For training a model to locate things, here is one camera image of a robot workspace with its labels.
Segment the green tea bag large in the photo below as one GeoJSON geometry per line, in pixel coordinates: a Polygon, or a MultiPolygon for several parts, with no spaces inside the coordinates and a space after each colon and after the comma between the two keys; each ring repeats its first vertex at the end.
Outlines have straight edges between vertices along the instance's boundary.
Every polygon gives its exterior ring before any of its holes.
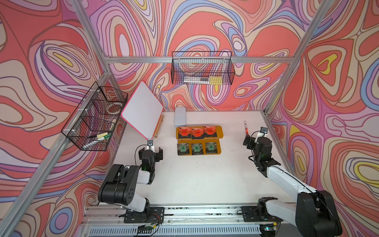
{"type": "Polygon", "coordinates": [[[179,156],[189,155],[190,154],[190,145],[189,143],[178,143],[177,144],[177,154],[179,156]]]}

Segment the red tea bag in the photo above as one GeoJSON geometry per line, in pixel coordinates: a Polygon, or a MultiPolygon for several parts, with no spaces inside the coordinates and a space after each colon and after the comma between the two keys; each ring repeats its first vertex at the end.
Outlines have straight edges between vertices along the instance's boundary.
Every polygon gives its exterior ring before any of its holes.
{"type": "Polygon", "coordinates": [[[203,139],[204,137],[205,137],[205,135],[204,135],[203,127],[192,127],[191,128],[191,138],[192,139],[203,139]]]}
{"type": "Polygon", "coordinates": [[[213,138],[218,136],[216,126],[204,126],[203,131],[205,138],[213,138]]]}
{"type": "Polygon", "coordinates": [[[191,139],[191,127],[179,127],[178,139],[191,139]]]}

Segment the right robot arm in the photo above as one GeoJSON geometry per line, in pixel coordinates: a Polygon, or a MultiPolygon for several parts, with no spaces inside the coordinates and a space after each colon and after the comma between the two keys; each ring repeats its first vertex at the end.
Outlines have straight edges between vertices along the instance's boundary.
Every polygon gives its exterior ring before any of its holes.
{"type": "Polygon", "coordinates": [[[272,158],[272,141],[269,138],[261,132],[256,138],[246,135],[243,145],[251,151],[248,159],[257,170],[296,202],[290,205],[275,197],[262,197],[254,210],[242,208],[244,216],[257,217],[261,221],[281,219],[295,226],[304,237],[337,237],[343,233],[332,195],[307,185],[272,158]]]}

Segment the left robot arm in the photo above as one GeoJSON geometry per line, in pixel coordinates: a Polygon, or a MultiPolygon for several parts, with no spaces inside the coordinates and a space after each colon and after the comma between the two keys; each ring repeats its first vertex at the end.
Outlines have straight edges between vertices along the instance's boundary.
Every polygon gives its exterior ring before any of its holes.
{"type": "Polygon", "coordinates": [[[148,198],[137,194],[136,188],[138,184],[152,184],[156,163],[163,160],[163,149],[155,152],[152,148],[144,148],[137,154],[142,162],[139,166],[112,165],[100,187],[98,200],[126,209],[120,215],[125,224],[150,223],[158,226],[164,220],[164,208],[151,207],[148,198]]]}

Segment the yellow wooden two-tier shelf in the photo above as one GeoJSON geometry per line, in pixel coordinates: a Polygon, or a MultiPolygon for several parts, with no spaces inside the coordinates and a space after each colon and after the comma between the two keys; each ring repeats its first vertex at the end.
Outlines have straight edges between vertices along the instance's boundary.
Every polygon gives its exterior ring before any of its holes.
{"type": "Polygon", "coordinates": [[[190,154],[185,155],[185,156],[192,156],[192,154],[191,154],[191,144],[192,143],[202,143],[203,151],[204,151],[203,155],[220,155],[222,153],[222,149],[221,149],[221,145],[220,145],[220,139],[222,139],[224,137],[222,127],[219,125],[204,125],[204,126],[216,126],[218,136],[213,137],[213,138],[203,138],[203,139],[178,139],[178,128],[176,128],[177,143],[189,143],[190,154]],[[217,146],[218,146],[218,153],[217,154],[206,154],[206,149],[205,149],[205,143],[206,142],[216,142],[217,146]]]}

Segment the red whiteboard marker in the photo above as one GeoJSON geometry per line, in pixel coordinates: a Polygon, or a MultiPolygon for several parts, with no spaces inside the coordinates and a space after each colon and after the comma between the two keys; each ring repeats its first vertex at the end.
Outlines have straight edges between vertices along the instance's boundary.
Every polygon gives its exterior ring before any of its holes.
{"type": "Polygon", "coordinates": [[[246,121],[244,121],[244,127],[245,127],[245,133],[246,133],[246,135],[249,135],[248,126],[247,126],[247,122],[246,121]]]}

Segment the wooden whiteboard stand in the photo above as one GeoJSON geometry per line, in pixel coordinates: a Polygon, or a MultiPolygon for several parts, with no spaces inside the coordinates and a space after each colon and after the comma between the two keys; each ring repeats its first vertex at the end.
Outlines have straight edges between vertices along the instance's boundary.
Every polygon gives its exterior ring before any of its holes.
{"type": "Polygon", "coordinates": [[[157,124],[157,127],[156,127],[155,132],[154,132],[154,138],[158,138],[158,134],[159,134],[161,125],[163,123],[163,120],[164,120],[164,115],[161,114],[159,121],[158,121],[158,124],[157,124]]]}

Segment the pink-framed whiteboard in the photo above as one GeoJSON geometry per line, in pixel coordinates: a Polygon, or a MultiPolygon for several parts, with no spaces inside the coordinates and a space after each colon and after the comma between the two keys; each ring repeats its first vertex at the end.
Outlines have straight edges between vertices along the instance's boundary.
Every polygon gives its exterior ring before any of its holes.
{"type": "Polygon", "coordinates": [[[163,112],[163,105],[145,82],[140,82],[124,107],[121,117],[145,139],[151,140],[163,112]]]}

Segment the white plastic box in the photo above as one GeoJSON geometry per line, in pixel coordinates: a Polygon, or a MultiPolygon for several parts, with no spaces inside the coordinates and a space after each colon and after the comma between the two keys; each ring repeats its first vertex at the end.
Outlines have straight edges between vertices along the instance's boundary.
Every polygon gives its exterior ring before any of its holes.
{"type": "Polygon", "coordinates": [[[175,108],[174,125],[183,127],[187,124],[187,110],[185,107],[175,108]]]}

